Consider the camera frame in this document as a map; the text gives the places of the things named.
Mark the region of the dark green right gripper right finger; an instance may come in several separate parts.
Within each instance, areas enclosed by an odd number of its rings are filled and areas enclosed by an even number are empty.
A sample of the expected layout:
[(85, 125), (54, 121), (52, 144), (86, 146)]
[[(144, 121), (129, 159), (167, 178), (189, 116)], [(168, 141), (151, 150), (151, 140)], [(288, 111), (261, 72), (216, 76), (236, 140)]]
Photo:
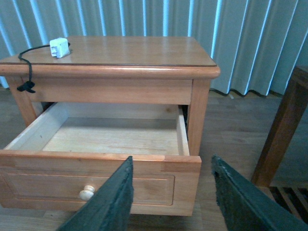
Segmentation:
[(217, 155), (212, 156), (216, 200), (229, 231), (306, 231), (308, 225), (268, 198)]

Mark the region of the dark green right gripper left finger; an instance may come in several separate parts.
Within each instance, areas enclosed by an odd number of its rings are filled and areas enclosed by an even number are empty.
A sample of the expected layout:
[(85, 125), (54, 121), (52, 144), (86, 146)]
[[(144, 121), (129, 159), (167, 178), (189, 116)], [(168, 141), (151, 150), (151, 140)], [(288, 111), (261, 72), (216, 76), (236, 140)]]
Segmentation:
[(133, 202), (133, 159), (129, 156), (59, 231), (125, 231)]

